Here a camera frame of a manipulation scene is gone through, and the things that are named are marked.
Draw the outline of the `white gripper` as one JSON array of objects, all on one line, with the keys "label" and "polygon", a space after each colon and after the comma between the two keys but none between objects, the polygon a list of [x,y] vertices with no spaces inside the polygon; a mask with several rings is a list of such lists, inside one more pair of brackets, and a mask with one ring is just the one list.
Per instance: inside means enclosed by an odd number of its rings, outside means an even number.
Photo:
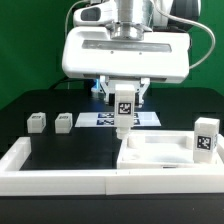
[{"label": "white gripper", "polygon": [[144,94],[154,82],[180,83],[189,74],[186,33],[146,32],[141,41],[113,40],[104,27],[77,27],[66,39],[62,68],[70,78],[96,79],[104,101],[115,102],[112,78],[139,79],[135,84],[135,106],[144,104]]}]

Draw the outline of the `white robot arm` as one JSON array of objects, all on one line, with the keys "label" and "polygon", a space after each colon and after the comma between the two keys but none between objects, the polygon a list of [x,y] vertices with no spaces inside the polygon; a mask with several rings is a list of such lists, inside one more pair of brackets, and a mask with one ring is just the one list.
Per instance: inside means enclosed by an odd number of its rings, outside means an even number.
[{"label": "white robot arm", "polygon": [[188,76],[188,30],[200,10],[200,0],[90,0],[73,14],[63,71],[98,79],[106,102],[117,84],[132,84],[142,105],[150,83],[180,83]]}]

